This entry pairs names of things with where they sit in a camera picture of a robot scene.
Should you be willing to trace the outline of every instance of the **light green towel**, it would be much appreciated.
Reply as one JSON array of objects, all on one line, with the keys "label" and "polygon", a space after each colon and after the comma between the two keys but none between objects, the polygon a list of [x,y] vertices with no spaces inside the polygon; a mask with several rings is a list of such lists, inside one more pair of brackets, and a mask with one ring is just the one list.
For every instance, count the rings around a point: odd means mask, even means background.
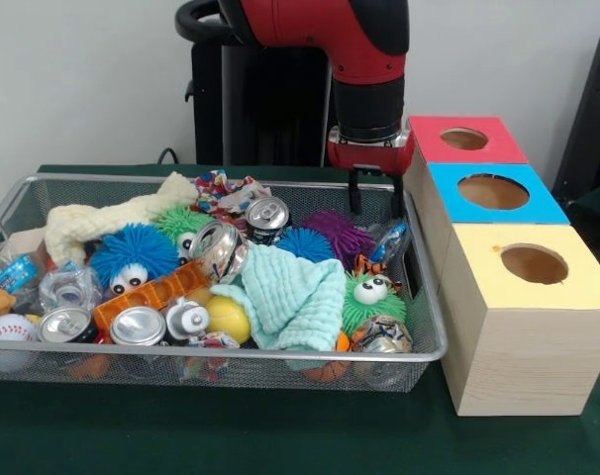
[{"label": "light green towel", "polygon": [[244,288],[215,285],[211,290],[246,308],[259,348],[333,350],[342,327],[347,285],[338,260],[313,263],[250,242],[241,276]]}]

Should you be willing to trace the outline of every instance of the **purple fuzzy toy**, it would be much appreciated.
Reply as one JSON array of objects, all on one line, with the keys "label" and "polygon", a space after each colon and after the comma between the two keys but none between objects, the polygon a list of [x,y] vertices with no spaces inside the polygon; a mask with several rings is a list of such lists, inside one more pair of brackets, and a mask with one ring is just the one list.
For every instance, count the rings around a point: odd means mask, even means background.
[{"label": "purple fuzzy toy", "polygon": [[336,211],[314,213],[304,227],[324,235],[346,269],[352,269],[358,254],[371,252],[375,241],[366,231],[358,230],[351,220]]}]

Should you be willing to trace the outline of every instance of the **wire basket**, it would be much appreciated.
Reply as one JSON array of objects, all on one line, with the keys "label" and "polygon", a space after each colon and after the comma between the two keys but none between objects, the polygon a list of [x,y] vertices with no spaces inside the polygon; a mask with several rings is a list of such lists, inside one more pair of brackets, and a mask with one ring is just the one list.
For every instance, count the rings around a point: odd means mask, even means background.
[{"label": "wire basket", "polygon": [[[154,193],[163,179],[77,174],[29,176],[18,182],[0,205],[0,241],[12,233],[44,226],[53,207],[119,204]],[[296,224],[314,211],[349,212],[348,187],[344,184],[263,182],[263,185],[269,186],[272,194],[289,206]],[[355,224],[367,227],[389,222],[392,187],[359,185],[359,188],[362,214],[350,216]],[[414,340],[412,353],[0,341],[0,360],[7,361],[10,367],[23,367],[14,372],[0,371],[0,380],[408,392],[428,364],[445,354],[448,342],[414,205],[407,193],[404,199],[409,231],[388,264],[388,274],[404,284],[400,296],[409,309],[406,323]],[[291,369],[307,367],[297,360],[314,365],[323,361],[325,371],[337,370],[344,372],[344,376],[333,382],[308,379],[304,372]]]}]

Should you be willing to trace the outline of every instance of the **blue bottle label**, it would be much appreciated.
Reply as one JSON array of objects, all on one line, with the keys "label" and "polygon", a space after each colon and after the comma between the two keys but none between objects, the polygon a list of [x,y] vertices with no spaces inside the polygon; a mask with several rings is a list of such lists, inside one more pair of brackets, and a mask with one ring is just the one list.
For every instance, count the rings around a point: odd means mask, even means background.
[{"label": "blue bottle label", "polygon": [[28,254],[24,254],[0,273],[0,289],[13,294],[38,275],[38,267]]}]

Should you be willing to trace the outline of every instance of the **cable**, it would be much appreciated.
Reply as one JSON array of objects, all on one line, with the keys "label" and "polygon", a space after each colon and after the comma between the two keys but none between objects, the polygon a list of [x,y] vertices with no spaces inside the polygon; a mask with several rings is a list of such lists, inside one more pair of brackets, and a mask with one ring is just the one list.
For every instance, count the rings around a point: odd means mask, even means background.
[{"label": "cable", "polygon": [[170,148],[170,147],[165,148],[163,150],[163,152],[159,154],[159,158],[157,159],[157,165],[161,165],[163,163],[163,159],[169,153],[172,155],[172,160],[174,161],[174,164],[178,165],[179,164],[179,158],[177,157],[176,152],[172,148]]}]

